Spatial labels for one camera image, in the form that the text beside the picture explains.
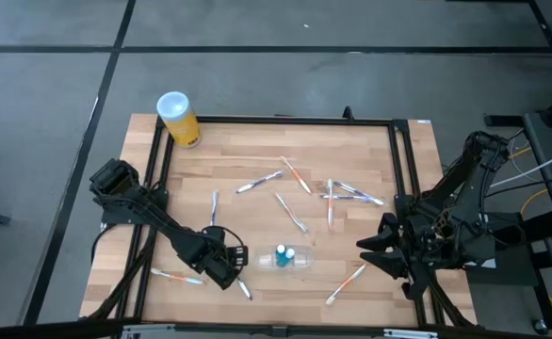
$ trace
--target yellow can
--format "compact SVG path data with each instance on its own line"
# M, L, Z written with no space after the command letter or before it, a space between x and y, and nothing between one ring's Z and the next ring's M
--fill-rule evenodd
M156 111L178 146L191 148L201 141L197 117L184 93L163 94L156 102Z

